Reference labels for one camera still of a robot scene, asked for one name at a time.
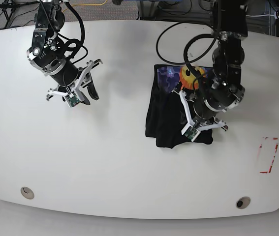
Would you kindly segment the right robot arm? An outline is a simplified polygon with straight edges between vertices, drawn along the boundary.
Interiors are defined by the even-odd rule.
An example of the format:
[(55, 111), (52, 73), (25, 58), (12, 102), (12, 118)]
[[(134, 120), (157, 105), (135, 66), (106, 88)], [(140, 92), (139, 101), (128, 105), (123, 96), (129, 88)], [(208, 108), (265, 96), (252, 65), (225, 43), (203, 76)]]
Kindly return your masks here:
[[(61, 3), (64, 3), (77, 18), (81, 31), (79, 39), (69, 39), (60, 33), (65, 23)], [(99, 99), (91, 70), (100, 65), (102, 60), (90, 60), (86, 62), (85, 67), (76, 67), (76, 63), (80, 60), (74, 59), (81, 49), (86, 49), (85, 36), (83, 21), (69, 1), (41, 0), (39, 2), (27, 59), (44, 76), (50, 76), (57, 82), (56, 88), (48, 89), (46, 100), (59, 96), (69, 107), (75, 107), (78, 104), (89, 105), (90, 98)]]

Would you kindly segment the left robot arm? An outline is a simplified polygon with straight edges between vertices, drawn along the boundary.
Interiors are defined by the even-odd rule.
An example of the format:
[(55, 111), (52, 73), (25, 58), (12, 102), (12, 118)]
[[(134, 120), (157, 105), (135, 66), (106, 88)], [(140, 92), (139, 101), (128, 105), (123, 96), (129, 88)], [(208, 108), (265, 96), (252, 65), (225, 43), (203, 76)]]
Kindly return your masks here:
[[(195, 36), (184, 48), (184, 62), (178, 64), (181, 66), (180, 80), (172, 92), (179, 96), (186, 116), (181, 133), (191, 141), (202, 131), (214, 128), (226, 131), (228, 126), (216, 115), (238, 106), (244, 97), (241, 65), (245, 53), (241, 43), (248, 35), (246, 13), (245, 0), (213, 0), (213, 32)], [(192, 44), (204, 38), (211, 38), (212, 42), (197, 59), (203, 58), (217, 44), (212, 54), (213, 66), (207, 70), (192, 66), (196, 60), (188, 58)]]

